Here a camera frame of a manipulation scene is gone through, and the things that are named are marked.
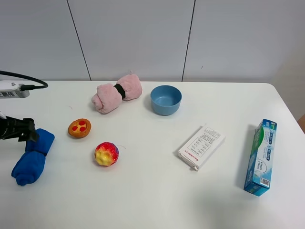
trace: toothpaste box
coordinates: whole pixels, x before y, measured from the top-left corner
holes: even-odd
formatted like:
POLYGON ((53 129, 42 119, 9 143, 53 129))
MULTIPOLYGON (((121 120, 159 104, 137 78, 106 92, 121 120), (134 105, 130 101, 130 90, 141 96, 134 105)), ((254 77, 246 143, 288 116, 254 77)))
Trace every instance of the toothpaste box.
POLYGON ((270 188, 276 126, 264 119, 255 130, 244 190, 258 197, 270 188))
POLYGON ((213 152, 224 142, 224 139, 224 135, 206 124, 178 150, 178 156, 198 171, 213 152))

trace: toy fruit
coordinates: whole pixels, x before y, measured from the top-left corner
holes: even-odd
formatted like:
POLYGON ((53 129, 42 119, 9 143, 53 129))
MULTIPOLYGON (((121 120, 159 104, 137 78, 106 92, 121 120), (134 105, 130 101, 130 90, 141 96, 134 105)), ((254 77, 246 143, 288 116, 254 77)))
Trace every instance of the toy fruit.
POLYGON ((91 130, 91 123, 89 120, 81 118, 72 122, 68 128, 68 133, 77 138, 82 138, 88 135, 91 130))
POLYGON ((119 150, 115 144, 110 142, 103 142, 99 144, 94 152, 96 162, 100 166, 111 166, 119 158, 119 150))

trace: blue box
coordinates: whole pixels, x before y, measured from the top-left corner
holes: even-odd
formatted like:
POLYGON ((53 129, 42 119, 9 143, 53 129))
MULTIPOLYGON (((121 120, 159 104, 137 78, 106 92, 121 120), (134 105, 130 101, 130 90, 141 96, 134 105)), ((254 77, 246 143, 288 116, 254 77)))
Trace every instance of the blue box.
POLYGON ((258 197, 270 188, 276 127, 264 119, 255 130, 244 190, 258 197))

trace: toy pizza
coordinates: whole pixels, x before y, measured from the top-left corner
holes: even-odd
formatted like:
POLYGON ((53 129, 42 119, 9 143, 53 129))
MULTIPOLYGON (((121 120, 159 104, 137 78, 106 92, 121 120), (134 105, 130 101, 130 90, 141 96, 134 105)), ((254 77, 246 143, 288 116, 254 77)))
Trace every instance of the toy pizza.
POLYGON ((82 138, 89 134, 91 123, 85 118, 78 119, 72 122, 68 128, 68 133, 76 138, 82 138))

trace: blue bowl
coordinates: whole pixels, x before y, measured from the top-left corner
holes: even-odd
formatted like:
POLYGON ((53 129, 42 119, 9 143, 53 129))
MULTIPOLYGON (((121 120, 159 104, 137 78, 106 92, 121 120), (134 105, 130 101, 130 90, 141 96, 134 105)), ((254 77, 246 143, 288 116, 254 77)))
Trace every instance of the blue bowl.
POLYGON ((160 115, 172 115, 175 113, 182 99, 181 92, 169 85, 161 85, 151 92, 153 110, 160 115))

